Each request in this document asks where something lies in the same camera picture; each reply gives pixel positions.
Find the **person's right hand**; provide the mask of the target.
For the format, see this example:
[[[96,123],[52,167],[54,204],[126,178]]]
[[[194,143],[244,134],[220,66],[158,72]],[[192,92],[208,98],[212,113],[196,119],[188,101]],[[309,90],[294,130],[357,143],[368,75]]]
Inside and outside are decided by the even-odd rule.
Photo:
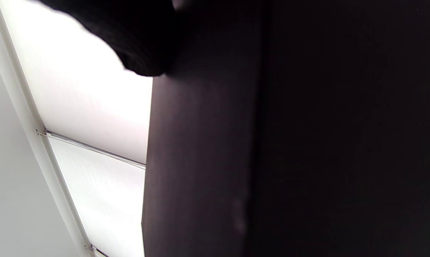
[[[178,15],[171,0],[43,0],[78,21],[138,75],[160,76],[171,68]]]

